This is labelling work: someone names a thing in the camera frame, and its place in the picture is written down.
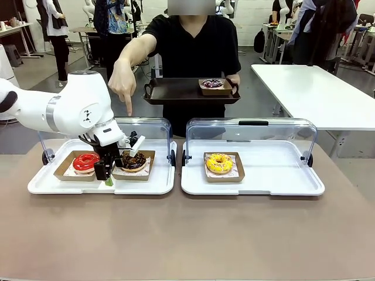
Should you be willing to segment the person's right hand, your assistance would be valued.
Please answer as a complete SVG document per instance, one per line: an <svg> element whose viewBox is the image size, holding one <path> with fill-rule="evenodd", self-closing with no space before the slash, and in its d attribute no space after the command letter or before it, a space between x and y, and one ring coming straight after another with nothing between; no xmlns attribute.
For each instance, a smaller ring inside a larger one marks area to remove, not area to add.
<svg viewBox="0 0 375 281"><path fill-rule="evenodd" d="M118 95L127 109L128 116L132 115L132 96L136 89L136 79L128 59L119 58L114 63L112 76L108 82L109 88Z"/></svg>

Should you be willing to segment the person's left hand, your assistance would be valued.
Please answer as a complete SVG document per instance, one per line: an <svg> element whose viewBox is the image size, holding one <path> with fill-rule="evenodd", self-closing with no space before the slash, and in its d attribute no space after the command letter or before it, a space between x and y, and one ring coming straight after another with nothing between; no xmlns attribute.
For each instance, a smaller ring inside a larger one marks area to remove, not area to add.
<svg viewBox="0 0 375 281"><path fill-rule="evenodd" d="M240 85L240 76L239 74L227 75L226 79L230 80L232 83L232 93L235 94Z"/></svg>

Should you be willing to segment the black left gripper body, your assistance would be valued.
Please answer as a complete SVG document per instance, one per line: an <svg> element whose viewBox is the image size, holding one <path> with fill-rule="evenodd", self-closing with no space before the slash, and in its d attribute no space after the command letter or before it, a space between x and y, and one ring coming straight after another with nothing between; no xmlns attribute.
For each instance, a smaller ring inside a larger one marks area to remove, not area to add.
<svg viewBox="0 0 375 281"><path fill-rule="evenodd" d="M93 149L106 163L113 163L115 159L120 158L120 150L116 143L107 146L94 145Z"/></svg>

